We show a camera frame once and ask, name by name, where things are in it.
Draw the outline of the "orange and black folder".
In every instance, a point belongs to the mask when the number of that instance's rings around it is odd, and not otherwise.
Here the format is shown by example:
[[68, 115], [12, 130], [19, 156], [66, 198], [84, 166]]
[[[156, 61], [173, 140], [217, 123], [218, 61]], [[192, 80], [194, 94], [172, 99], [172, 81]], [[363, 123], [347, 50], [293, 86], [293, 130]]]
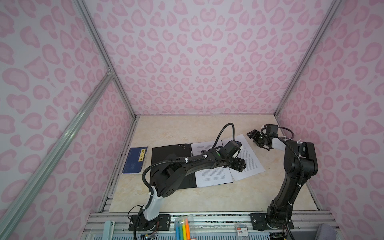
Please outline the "orange and black folder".
[[232, 183], [230, 168], [245, 168], [245, 162], [237, 158], [239, 150], [233, 141], [216, 148], [208, 142], [153, 148], [148, 186], [165, 198], [176, 190]]

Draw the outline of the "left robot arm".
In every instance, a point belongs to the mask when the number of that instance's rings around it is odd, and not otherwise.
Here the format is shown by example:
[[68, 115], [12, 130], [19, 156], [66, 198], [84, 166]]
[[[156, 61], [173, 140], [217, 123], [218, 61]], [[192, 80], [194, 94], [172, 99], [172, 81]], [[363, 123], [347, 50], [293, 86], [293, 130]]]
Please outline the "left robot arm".
[[147, 167], [142, 174], [142, 180], [148, 187], [150, 196], [139, 213], [133, 215], [130, 225], [132, 231], [152, 230], [165, 198], [174, 194], [187, 176], [215, 168], [230, 168], [241, 173], [247, 164], [244, 159], [238, 157], [239, 152], [240, 148], [234, 147], [228, 151], [225, 148], [203, 150], [200, 155], [192, 157], [169, 155], [168, 159]]

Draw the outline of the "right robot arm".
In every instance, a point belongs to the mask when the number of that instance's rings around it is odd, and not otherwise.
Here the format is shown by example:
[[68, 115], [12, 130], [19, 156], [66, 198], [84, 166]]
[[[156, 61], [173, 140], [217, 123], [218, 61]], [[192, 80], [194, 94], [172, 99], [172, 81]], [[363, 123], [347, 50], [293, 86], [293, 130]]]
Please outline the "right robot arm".
[[279, 149], [285, 152], [285, 178], [277, 196], [271, 201], [267, 212], [250, 214], [254, 230], [293, 229], [293, 206], [303, 185], [318, 172], [315, 145], [279, 137], [277, 125], [267, 125], [262, 130], [252, 130], [247, 137], [266, 150]]

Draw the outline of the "small red white label box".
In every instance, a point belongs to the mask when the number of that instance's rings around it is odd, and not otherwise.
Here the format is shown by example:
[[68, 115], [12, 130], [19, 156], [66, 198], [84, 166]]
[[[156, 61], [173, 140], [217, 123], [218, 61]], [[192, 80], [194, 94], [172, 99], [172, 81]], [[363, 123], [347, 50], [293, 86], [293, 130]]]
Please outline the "small red white label box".
[[249, 240], [248, 227], [244, 224], [236, 224], [236, 240]]

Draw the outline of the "box of coloured markers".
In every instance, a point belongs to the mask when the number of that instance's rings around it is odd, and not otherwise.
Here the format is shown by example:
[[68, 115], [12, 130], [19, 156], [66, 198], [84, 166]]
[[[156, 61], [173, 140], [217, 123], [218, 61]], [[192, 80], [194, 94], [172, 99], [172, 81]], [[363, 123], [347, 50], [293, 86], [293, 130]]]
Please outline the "box of coloured markers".
[[195, 240], [196, 231], [193, 215], [175, 218], [174, 230], [176, 240]]

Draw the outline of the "blue paperback book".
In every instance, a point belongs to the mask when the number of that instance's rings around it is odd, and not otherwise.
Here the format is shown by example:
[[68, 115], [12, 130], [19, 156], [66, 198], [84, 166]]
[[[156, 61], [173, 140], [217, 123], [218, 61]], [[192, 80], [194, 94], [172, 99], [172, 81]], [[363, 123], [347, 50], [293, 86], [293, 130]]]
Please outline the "blue paperback book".
[[130, 148], [122, 170], [123, 174], [139, 174], [144, 166], [148, 147]]

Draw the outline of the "grey cloth at corner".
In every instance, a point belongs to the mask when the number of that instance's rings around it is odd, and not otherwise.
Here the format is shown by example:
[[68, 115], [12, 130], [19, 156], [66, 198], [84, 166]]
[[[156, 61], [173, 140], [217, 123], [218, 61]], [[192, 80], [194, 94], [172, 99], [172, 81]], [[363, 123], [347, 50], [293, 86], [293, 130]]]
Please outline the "grey cloth at corner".
[[317, 230], [315, 240], [336, 240], [337, 231], [328, 224], [321, 224]]

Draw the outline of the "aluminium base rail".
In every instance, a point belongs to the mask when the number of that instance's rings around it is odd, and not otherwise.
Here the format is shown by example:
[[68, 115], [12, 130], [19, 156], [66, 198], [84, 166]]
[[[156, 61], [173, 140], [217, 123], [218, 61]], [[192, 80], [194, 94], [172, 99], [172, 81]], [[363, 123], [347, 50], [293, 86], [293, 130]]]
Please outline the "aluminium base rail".
[[[264, 221], [266, 211], [258, 212], [174, 212], [161, 213], [166, 215], [162, 220], [160, 233], [174, 233], [174, 222], [182, 216], [192, 215], [192, 228], [196, 233], [229, 233], [235, 229], [235, 224], [244, 224], [250, 233], [258, 232], [256, 225]], [[137, 213], [129, 217], [128, 213], [90, 214], [81, 239], [101, 235], [104, 231], [106, 221], [113, 221], [113, 233], [116, 235], [133, 234], [134, 220]], [[322, 224], [331, 226], [336, 231], [336, 239], [343, 240], [341, 229], [330, 211], [293, 211], [289, 220], [292, 234], [316, 233]]]

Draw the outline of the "aluminium frame corner post right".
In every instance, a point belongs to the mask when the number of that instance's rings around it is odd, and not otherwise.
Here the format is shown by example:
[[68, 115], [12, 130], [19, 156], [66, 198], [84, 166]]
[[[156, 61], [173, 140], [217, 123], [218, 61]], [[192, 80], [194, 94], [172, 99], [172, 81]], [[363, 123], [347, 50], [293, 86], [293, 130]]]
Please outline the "aluminium frame corner post right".
[[301, 75], [303, 74], [305, 68], [307, 67], [308, 63], [311, 60], [311, 57], [314, 55], [317, 47], [322, 41], [322, 38], [324, 37], [325, 33], [327, 32], [328, 28], [331, 26], [334, 18], [337, 16], [339, 9], [344, 4], [345, 1], [342, 0], [334, 0], [331, 2], [331, 5], [329, 9], [327, 10], [324, 19], [322, 20], [318, 30], [314, 34], [313, 39], [310, 41], [310, 45], [305, 52], [303, 59], [301, 60], [300, 64], [298, 65], [297, 70], [295, 71], [290, 83], [288, 84], [287, 89], [285, 90], [283, 97], [281, 99], [281, 102], [279, 103], [274, 116], [277, 118], [279, 114], [283, 111], [283, 107], [286, 104], [291, 92], [293, 91], [295, 85], [300, 80]]

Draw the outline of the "aluminium frame corner post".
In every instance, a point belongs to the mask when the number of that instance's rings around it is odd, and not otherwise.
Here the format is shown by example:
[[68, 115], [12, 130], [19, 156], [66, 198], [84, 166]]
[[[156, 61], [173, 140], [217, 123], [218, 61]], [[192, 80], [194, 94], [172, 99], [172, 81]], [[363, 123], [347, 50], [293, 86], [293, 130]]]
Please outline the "aluminium frame corner post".
[[329, 9], [327, 10], [324, 19], [322, 20], [318, 30], [314, 34], [313, 39], [310, 41], [310, 45], [305, 52], [303, 59], [301, 60], [300, 64], [298, 65], [297, 70], [295, 71], [290, 83], [288, 84], [287, 89], [285, 90], [283, 97], [281, 99], [281, 102], [279, 103], [274, 116], [277, 118], [279, 114], [283, 111], [283, 107], [286, 104], [291, 92], [293, 91], [295, 85], [300, 80], [301, 75], [303, 74], [305, 68], [307, 67], [308, 63], [311, 60], [311, 57], [314, 55], [317, 47], [322, 41], [322, 38], [324, 37], [325, 33], [327, 32], [328, 28], [331, 26], [334, 18], [337, 16], [339, 9], [344, 4], [345, 1], [342, 0], [334, 0], [331, 2], [331, 5]]
[[128, 96], [127, 96], [127, 94], [123, 88], [123, 85], [122, 85], [122, 83], [121, 83], [121, 81], [120, 81], [120, 79], [116, 73], [116, 70], [113, 66], [111, 58], [110, 58], [109, 54], [107, 53], [107, 49], [105, 47], [105, 44], [103, 43], [101, 35], [99, 34], [99, 32], [96, 28], [96, 24], [95, 24], [91, 14], [90, 14], [90, 11], [87, 7], [86, 2], [83, 0], [74, 0], [73, 2], [75, 4], [75, 6], [77, 7], [80, 16], [82, 17], [83, 21], [85, 22], [85, 26], [88, 29], [88, 31], [89, 31], [89, 33], [90, 33], [90, 35], [91, 35], [91, 37], [95, 43], [95, 46], [96, 46], [102, 60], [104, 61], [105, 66], [108, 69], [108, 72], [111, 73], [111, 75], [112, 75], [113, 82], [118, 89], [118, 93], [120, 94], [120, 96], [123, 99], [124, 105], [126, 106], [127, 110], [129, 111], [131, 118], [135, 120], [137, 116], [134, 113], [133, 107], [132, 107], [132, 105], [128, 99]]

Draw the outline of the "aluminium frame corner post left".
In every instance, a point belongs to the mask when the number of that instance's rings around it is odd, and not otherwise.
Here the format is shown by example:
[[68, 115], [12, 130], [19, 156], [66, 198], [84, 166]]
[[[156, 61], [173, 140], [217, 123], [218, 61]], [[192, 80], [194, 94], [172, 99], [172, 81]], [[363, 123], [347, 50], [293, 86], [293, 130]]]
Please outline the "aluminium frame corner post left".
[[95, 46], [96, 46], [102, 60], [104, 61], [105, 66], [108, 69], [108, 72], [111, 73], [111, 75], [112, 75], [113, 82], [118, 89], [118, 93], [120, 94], [120, 96], [123, 99], [124, 105], [126, 106], [127, 110], [129, 111], [131, 118], [135, 120], [137, 116], [134, 113], [133, 107], [132, 107], [132, 105], [128, 99], [128, 96], [127, 96], [127, 94], [123, 88], [123, 85], [122, 85], [122, 83], [121, 83], [121, 81], [120, 81], [120, 79], [116, 73], [116, 70], [113, 66], [111, 58], [110, 58], [109, 54], [107, 53], [107, 49], [105, 47], [105, 44], [103, 43], [101, 35], [99, 34], [99, 32], [96, 28], [96, 24], [95, 24], [91, 14], [90, 14], [90, 11], [87, 7], [86, 2], [83, 0], [74, 0], [73, 2], [75, 4], [75, 6], [77, 7], [80, 16], [82, 17], [83, 21], [85, 22], [85, 26], [88, 29], [88, 31], [89, 31], [89, 33], [90, 33], [90, 35], [91, 35], [91, 37], [95, 43]]

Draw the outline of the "aluminium diagonal frame bar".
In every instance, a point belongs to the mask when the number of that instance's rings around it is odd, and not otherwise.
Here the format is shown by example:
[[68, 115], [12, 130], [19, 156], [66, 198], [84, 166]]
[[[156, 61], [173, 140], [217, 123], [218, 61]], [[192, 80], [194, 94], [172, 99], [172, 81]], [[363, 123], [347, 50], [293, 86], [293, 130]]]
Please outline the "aluminium diagonal frame bar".
[[107, 73], [103, 80], [98, 84], [93, 93], [89, 96], [83, 106], [80, 108], [77, 115], [70, 122], [66, 130], [63, 132], [58, 141], [51, 148], [50, 152], [43, 159], [40, 166], [35, 173], [31, 176], [28, 182], [17, 198], [10, 205], [10, 208], [4, 214], [1, 220], [1, 239], [7, 240], [14, 232], [19, 222], [28, 211], [30, 205], [52, 174], [54, 168], [57, 166], [59, 160], [67, 151], [75, 136], [89, 117], [90, 113], [94, 110], [95, 105], [98, 103], [105, 90], [113, 80], [114, 75]]

